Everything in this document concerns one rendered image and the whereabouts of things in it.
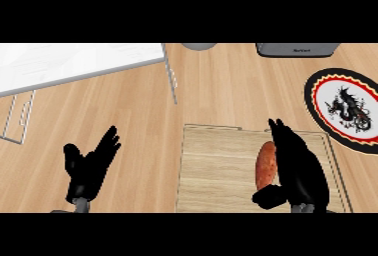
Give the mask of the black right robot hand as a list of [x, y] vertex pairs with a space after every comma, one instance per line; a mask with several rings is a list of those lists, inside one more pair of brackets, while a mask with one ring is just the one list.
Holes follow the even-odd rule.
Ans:
[[253, 202], [269, 210], [284, 203], [313, 204], [312, 213], [325, 213], [329, 188], [320, 162], [307, 144], [281, 119], [269, 120], [276, 146], [276, 164], [281, 185], [267, 185], [253, 195]]

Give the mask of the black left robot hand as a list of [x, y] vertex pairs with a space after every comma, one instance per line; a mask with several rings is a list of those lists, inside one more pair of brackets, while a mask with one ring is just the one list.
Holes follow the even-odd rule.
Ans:
[[65, 170], [71, 177], [66, 201], [84, 198], [92, 201], [100, 191], [108, 168], [111, 166], [117, 151], [121, 147], [118, 142], [117, 127], [111, 126], [96, 149], [83, 155], [78, 147], [68, 143], [64, 146]]

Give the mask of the orange sweet potato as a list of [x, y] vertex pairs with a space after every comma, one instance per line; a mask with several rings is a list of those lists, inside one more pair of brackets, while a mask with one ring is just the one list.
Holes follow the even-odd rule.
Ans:
[[267, 141], [260, 148], [255, 161], [255, 186], [258, 190], [272, 184], [276, 172], [276, 146], [272, 141]]

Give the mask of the pale wooden tray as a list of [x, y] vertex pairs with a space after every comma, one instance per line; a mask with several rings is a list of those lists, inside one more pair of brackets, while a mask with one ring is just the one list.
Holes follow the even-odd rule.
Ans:
[[[322, 132], [295, 133], [323, 168], [329, 187], [328, 210], [351, 213], [329, 137]], [[255, 160], [261, 146], [270, 140], [270, 129], [248, 131], [241, 127], [185, 125], [176, 212], [289, 213], [288, 203], [264, 210], [251, 201], [257, 191]]]

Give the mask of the dragon print plate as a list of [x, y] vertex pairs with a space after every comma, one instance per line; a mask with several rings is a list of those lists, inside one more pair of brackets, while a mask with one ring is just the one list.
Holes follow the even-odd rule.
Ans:
[[306, 81], [304, 101], [313, 120], [338, 143], [378, 155], [378, 83], [351, 70], [326, 68]]

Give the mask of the dark grey appliance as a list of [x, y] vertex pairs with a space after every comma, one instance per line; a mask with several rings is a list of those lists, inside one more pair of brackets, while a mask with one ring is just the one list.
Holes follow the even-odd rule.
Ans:
[[273, 58], [329, 57], [338, 43], [257, 43], [257, 53]]

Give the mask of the grey round object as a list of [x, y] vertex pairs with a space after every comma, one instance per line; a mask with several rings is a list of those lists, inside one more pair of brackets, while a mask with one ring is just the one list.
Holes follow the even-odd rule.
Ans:
[[182, 43], [182, 45], [193, 50], [193, 51], [204, 51], [211, 49], [217, 43]]

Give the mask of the white shelf with metal frame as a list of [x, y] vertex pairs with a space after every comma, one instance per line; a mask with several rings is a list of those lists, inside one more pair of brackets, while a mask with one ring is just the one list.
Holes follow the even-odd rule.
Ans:
[[0, 139], [22, 145], [27, 137], [33, 101], [38, 89], [71, 83], [142, 66], [165, 63], [173, 100], [177, 79], [170, 68], [164, 43], [0, 43], [0, 98], [31, 92], [22, 106], [21, 139], [6, 136], [15, 104], [10, 104]]

